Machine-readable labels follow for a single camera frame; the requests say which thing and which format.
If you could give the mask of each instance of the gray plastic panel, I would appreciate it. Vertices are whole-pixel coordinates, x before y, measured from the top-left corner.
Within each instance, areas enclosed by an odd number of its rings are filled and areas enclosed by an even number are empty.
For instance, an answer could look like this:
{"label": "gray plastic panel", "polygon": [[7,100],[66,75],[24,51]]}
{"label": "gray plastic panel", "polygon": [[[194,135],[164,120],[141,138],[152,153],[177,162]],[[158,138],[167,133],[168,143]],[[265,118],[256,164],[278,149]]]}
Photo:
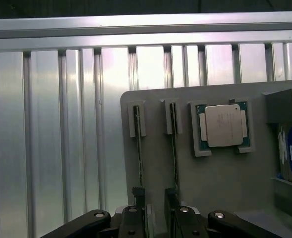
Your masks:
{"label": "gray plastic panel", "polygon": [[[173,153],[164,100],[178,98],[182,134],[176,136],[180,199],[207,215],[215,209],[241,211],[263,209],[273,204],[270,177],[278,168],[275,132],[266,124],[263,93],[292,88],[292,81],[218,85],[206,87],[158,89],[126,92],[121,97],[127,187],[139,186],[136,141],[130,138],[128,104],[144,101],[146,136],[142,138],[144,187],[147,203],[156,212],[155,233],[165,231],[163,217],[164,188],[174,185]],[[228,104],[230,99],[245,98],[252,107],[254,151],[237,153],[233,147],[211,148],[211,156],[195,157],[191,102],[207,105]]]}

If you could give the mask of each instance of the gray mounting board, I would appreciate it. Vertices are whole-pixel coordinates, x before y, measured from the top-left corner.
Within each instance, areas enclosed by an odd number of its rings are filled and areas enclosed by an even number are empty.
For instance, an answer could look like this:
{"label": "gray mounting board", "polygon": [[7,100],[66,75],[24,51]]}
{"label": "gray mounting board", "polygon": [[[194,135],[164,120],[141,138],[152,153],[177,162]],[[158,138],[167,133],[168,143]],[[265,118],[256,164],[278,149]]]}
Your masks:
{"label": "gray mounting board", "polygon": [[[292,88],[292,81],[201,86],[126,92],[121,97],[125,163],[129,203],[131,189],[140,186],[136,138],[131,133],[128,109],[134,103],[142,107],[140,120],[141,159],[146,203],[155,208],[155,233],[165,232],[164,189],[174,186],[174,159],[171,135],[168,135],[164,101],[175,101],[180,134],[176,136],[180,200],[206,216],[216,209],[244,211],[264,209],[273,204],[270,177],[279,171],[275,130],[266,124],[264,93]],[[238,153],[235,147],[211,148],[210,156],[196,157],[194,152],[191,102],[207,105],[229,104],[230,99],[246,99],[252,120],[253,148]]]}

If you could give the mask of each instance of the corrugated metal wall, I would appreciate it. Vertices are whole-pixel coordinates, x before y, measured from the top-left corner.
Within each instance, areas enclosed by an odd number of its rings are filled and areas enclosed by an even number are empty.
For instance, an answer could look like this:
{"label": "corrugated metal wall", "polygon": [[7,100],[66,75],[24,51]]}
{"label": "corrugated metal wall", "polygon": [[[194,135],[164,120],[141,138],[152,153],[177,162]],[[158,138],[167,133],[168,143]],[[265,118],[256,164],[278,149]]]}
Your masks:
{"label": "corrugated metal wall", "polygon": [[0,237],[127,203],[128,90],[292,79],[292,43],[0,52]]}

